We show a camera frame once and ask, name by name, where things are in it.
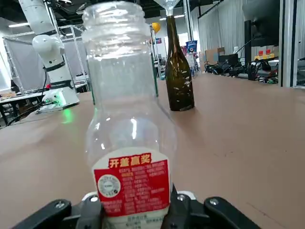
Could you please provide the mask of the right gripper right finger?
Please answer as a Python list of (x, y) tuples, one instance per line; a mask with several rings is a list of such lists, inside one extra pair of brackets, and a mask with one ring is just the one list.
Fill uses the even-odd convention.
[(171, 187), (170, 206), (163, 219), (163, 229), (258, 229), (256, 223), (221, 197), (199, 202), (193, 193)]

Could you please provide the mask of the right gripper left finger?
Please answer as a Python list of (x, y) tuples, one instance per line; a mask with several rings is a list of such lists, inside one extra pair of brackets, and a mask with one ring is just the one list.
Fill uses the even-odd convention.
[(56, 199), (13, 226), (14, 229), (100, 229), (105, 210), (95, 192), (76, 205)]

